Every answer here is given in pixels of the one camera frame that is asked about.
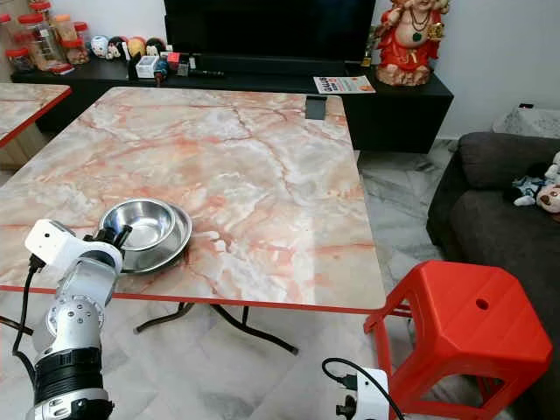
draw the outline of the robotic arm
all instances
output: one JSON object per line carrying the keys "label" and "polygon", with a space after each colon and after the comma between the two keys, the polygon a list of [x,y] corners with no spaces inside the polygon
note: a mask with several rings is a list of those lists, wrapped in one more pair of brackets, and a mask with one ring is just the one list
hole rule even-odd
{"label": "robotic arm", "polygon": [[107,419],[113,411],[103,389],[100,332],[131,230],[80,240],[54,220],[39,220],[27,236],[31,253],[65,274],[33,334],[35,398],[26,420]]}

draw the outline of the sofa cushion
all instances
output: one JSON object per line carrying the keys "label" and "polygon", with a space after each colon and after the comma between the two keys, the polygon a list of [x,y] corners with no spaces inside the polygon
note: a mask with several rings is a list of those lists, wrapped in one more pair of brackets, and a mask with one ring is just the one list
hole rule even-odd
{"label": "sofa cushion", "polygon": [[474,188],[511,186],[536,163],[552,164],[560,151],[560,139],[471,133],[461,137],[459,153],[466,178]]}
{"label": "sofa cushion", "polygon": [[560,418],[560,223],[500,191],[471,190],[451,210],[451,228],[467,261],[502,267],[523,285],[554,345],[552,367],[532,389],[545,418]]}

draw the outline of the gray sofa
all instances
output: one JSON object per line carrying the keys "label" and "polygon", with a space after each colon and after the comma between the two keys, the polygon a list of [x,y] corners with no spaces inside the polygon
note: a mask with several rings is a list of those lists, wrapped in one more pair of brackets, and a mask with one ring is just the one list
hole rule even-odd
{"label": "gray sofa", "polygon": [[550,163],[559,151],[560,139],[463,136],[427,224],[447,259],[502,267],[519,278],[555,348],[549,372],[525,395],[546,419],[560,418],[560,224],[536,206],[513,206],[502,192],[530,165]]}

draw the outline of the stainless steel bowl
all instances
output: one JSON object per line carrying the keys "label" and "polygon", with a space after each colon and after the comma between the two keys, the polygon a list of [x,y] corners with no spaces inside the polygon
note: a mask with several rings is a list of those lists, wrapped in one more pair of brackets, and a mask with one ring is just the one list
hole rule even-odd
{"label": "stainless steel bowl", "polygon": [[124,253],[122,272],[129,274],[148,274],[161,270],[177,261],[186,248],[193,223],[191,218],[177,206],[170,205],[176,216],[175,227],[171,234],[154,248],[140,252]]}
{"label": "stainless steel bowl", "polygon": [[124,225],[132,227],[122,249],[127,253],[145,251],[165,242],[172,234],[176,215],[167,203],[158,199],[128,199],[108,210],[99,228],[112,228],[116,233]]}

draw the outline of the pink marble pattern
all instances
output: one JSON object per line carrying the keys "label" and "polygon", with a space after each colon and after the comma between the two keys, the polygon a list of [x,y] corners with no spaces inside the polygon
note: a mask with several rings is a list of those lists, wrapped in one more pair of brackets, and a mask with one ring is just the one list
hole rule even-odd
{"label": "pink marble pattern", "polygon": [[69,92],[70,87],[65,85],[0,83],[0,144],[13,130],[35,121],[37,113]]}
{"label": "pink marble pattern", "polygon": [[[146,298],[365,312],[383,306],[342,100],[305,120],[302,94],[115,87],[0,189],[0,284],[22,285],[24,238],[51,218],[79,237],[132,197],[193,219],[188,255],[122,276]],[[47,271],[35,287],[54,288]]]}

